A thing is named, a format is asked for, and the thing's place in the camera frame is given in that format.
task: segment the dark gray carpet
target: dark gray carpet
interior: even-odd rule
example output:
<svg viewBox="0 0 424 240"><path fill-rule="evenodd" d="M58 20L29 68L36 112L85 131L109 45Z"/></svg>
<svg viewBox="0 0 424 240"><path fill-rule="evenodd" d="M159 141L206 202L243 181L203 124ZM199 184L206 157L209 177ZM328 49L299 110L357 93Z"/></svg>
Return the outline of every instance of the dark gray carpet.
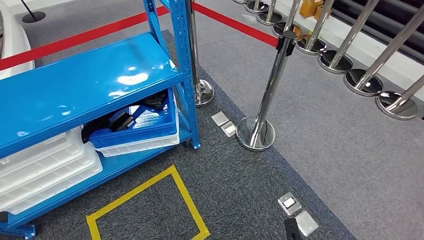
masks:
<svg viewBox="0 0 424 240"><path fill-rule="evenodd" d="M165 36L167 42L172 39L167 32ZM50 58L51 61L58 59L60 57ZM216 90L214 101L197 110L202 147L193 150L182 143L43 215L34 221L38 240L89 239L85 215L172 164L211 233L208 239L284 239L283 222L287 216L277 199L289 191L320 225L307 239L354 239L275 149L251 152L234 138L225 136L211 115L223 111L237 123L244 114L203 69L200 75L214 84ZM190 239L198 232L169 177L101 217L97 225L104 240Z"/></svg>

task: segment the light gray carpet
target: light gray carpet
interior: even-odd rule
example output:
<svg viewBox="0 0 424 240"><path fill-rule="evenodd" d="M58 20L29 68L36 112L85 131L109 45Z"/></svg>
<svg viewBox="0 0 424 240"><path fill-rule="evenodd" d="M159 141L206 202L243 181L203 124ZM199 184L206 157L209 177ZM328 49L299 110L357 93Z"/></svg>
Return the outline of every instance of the light gray carpet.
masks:
<svg viewBox="0 0 424 240"><path fill-rule="evenodd" d="M230 0L197 2L247 23L243 5ZM137 0L66 4L46 9L45 20L24 26L33 47L144 11ZM274 48L199 13L196 19L200 64L244 114L256 114ZM160 22L163 29L171 26L167 16ZM267 26L252 26L270 33ZM140 24L51 58L146 29ZM389 82L385 88L398 89ZM350 92L340 75L321 69L316 57L294 51L268 120L277 130L275 148L356 238L424 236L424 122L419 118L389 118L374 99Z"/></svg>

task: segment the blue metal shelf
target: blue metal shelf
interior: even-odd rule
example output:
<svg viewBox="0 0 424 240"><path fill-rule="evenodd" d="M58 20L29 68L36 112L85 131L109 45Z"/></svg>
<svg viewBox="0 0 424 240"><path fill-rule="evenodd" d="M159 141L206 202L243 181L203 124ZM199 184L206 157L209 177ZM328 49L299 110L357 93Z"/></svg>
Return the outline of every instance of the blue metal shelf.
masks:
<svg viewBox="0 0 424 240"><path fill-rule="evenodd" d="M180 122L179 124L179 139L180 142L187 141L191 133L187 127ZM100 154L101 164L103 171L90 177L89 179L71 187L67 190L43 201L32 208L19 213L18 215L8 214L8 227L14 228L28 223L29 221L41 216L42 214L53 210L57 206L60 206L90 190L93 188L113 179L114 177L156 157L157 155L171 149L173 146L167 146L162 148L156 148L147 151L140 151L131 154L112 156L104 158Z"/></svg>
<svg viewBox="0 0 424 240"><path fill-rule="evenodd" d="M0 159L176 85L184 75L147 32L6 78L0 81L0 103L7 103L0 107L0 126L7 126Z"/></svg>
<svg viewBox="0 0 424 240"><path fill-rule="evenodd" d="M176 87L180 141L200 147L186 0L164 0L175 33L177 69L159 27L154 0L143 0L150 32L0 81L0 158L85 124L161 90ZM35 218L172 148L102 158L103 171L0 222L0 235L31 239Z"/></svg>

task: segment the yellow tape square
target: yellow tape square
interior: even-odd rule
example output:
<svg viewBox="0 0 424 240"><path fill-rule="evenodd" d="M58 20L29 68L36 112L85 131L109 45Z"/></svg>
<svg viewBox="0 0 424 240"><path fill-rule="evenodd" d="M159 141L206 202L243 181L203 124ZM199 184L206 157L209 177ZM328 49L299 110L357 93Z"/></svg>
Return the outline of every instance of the yellow tape square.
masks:
<svg viewBox="0 0 424 240"><path fill-rule="evenodd" d="M175 184L181 193L182 198L184 199L185 204L188 207L188 210L190 211L191 216L194 219L194 222L197 225L197 228L199 229L199 233L192 238L192 240L204 240L206 239L210 233L208 228L206 227L205 223L203 222L202 217L200 216L195 204L193 203L192 198L189 195L189 192L187 191L186 186L184 186L183 180L181 179L180 175L177 172L177 169L175 168L175 165L171 165L167 169L165 169L163 172L159 173L158 175L150 178L140 186L134 188L133 190L125 193L115 201L109 203L108 205L102 207L95 213L91 215L85 216L87 218L87 224L88 228L90 230L91 238L93 240L100 240L100 233L99 228L97 227L96 220L101 218L103 215L107 214L108 212L112 211L119 205L125 203L126 201L130 200L135 195L141 193L148 187L152 186L153 184L159 182L160 180L164 179L166 176L171 175L173 180L175 181Z"/></svg>

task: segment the chrome stanchion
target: chrome stanchion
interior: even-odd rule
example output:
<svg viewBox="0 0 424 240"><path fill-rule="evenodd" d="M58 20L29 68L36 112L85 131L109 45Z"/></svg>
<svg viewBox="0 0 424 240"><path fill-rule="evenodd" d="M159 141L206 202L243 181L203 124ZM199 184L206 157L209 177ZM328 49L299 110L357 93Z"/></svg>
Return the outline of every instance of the chrome stanchion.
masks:
<svg viewBox="0 0 424 240"><path fill-rule="evenodd" d="M343 81L346 86L362 96L371 97L379 94L383 90L382 81L375 76L389 58L404 44L411 34L424 21L424 5L415 13L408 24L396 35L396 37L387 45L382 54L368 68L352 69L344 75Z"/></svg>
<svg viewBox="0 0 424 240"><path fill-rule="evenodd" d="M278 83L286 66L287 57L290 56L294 48L296 35L292 31L286 31L278 39L277 55L269 75L268 84L262 97L257 116L247 116L237 125L236 136L238 142L248 150L264 151L271 147L276 138L276 131L273 125L266 120L268 109L276 92Z"/></svg>
<svg viewBox="0 0 424 240"><path fill-rule="evenodd" d="M194 85L194 104L196 107L203 107L209 104L214 98L214 87L206 80L199 78L199 58L198 58L198 40L196 35L195 11L192 7L192 1L186 0L190 11L190 49L191 49L191 70L193 72Z"/></svg>
<svg viewBox="0 0 424 240"><path fill-rule="evenodd" d="M334 0L326 0L322 7L321 14L316 21L315 27L313 28L312 34L304 34L299 36L299 40L296 43L296 48L307 55L319 55L324 52L327 48L327 44L318 39L318 35L324 26L324 22L330 15L330 10L333 6Z"/></svg>
<svg viewBox="0 0 424 240"><path fill-rule="evenodd" d="M272 33L276 37L281 38L283 33L286 31L293 31L296 34L296 38L299 37L302 30L298 25L293 24L293 20L295 19L295 15L298 12L300 4L301 0L293 0L293 5L291 5L291 11L287 17L287 20L274 24L274 26L272 27Z"/></svg>
<svg viewBox="0 0 424 240"><path fill-rule="evenodd" d="M321 53L318 58L318 63L323 69L334 74L344 74L352 69L352 61L345 56L345 53L359 31L361 31L362 26L365 24L378 2L379 0L368 0L337 51L329 50Z"/></svg>
<svg viewBox="0 0 424 240"><path fill-rule="evenodd" d="M233 0L233 1L238 4L247 4L250 0Z"/></svg>
<svg viewBox="0 0 424 240"><path fill-rule="evenodd" d="M256 18L257 21L261 24L265 25L274 25L278 22L280 22L283 17L278 12L274 11L274 8L276 7L277 0L271 0L271 5L268 8L267 12L259 14Z"/></svg>
<svg viewBox="0 0 424 240"><path fill-rule="evenodd" d="M375 98L378 108L394 119L410 120L417 115L418 107L411 97L424 86L424 75L403 94L383 91Z"/></svg>
<svg viewBox="0 0 424 240"><path fill-rule="evenodd" d="M268 11L268 4L261 0L251 0L244 6L244 8L251 14L261 14Z"/></svg>

